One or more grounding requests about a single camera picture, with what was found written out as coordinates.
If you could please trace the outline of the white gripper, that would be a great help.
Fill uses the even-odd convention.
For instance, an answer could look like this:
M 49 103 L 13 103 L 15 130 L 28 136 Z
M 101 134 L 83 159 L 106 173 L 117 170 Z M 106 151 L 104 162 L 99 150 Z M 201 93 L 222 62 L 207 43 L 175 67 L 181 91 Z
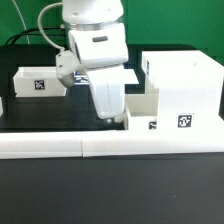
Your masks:
M 104 119 L 106 125 L 114 124 L 114 117 L 124 111 L 124 67 L 88 69 L 87 76 L 98 117 Z

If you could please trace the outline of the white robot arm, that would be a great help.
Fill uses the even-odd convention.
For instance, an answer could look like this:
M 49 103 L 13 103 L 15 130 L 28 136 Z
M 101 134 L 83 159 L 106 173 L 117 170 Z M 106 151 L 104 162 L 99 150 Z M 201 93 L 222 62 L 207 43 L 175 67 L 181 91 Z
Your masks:
M 62 0 L 74 70 L 89 80 L 98 117 L 121 115 L 125 106 L 124 63 L 128 61 L 121 0 Z

